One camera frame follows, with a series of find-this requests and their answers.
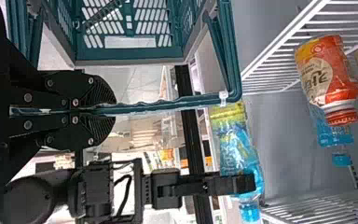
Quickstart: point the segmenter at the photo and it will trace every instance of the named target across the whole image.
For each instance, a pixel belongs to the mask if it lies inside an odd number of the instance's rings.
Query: zip tie
[[[228,91],[220,91],[219,92],[219,98],[222,101],[220,103],[220,107],[226,107],[227,106]]]

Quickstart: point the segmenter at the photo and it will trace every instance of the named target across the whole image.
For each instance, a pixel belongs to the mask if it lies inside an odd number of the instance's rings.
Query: gatorade logo
[[[317,44],[312,48],[312,53],[320,53],[324,51],[324,44]]]

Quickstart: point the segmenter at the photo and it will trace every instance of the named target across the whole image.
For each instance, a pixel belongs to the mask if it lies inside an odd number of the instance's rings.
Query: orange bottle cap
[[[346,126],[358,121],[358,114],[355,109],[339,110],[326,114],[327,123],[330,126]]]

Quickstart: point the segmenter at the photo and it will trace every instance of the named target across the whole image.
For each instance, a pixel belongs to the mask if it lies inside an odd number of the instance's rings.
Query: clear plastic bottle
[[[243,103],[215,107],[211,113],[213,130],[220,140],[221,175],[255,175],[256,190],[234,197],[240,201],[243,223],[261,223],[259,198],[264,194],[264,177],[246,119]]]
[[[316,105],[310,105],[310,116],[316,126],[318,144],[331,150],[333,164],[337,167],[350,166],[351,155],[347,145],[354,141],[351,128],[349,126],[330,127],[324,112]]]

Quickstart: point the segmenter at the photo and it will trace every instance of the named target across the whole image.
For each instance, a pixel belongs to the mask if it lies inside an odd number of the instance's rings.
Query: white wire shelf
[[[358,190],[273,205],[262,218],[270,224],[358,224]]]
[[[300,91],[295,50],[328,34],[342,36],[347,55],[358,49],[358,0],[312,0],[241,72],[243,94]]]

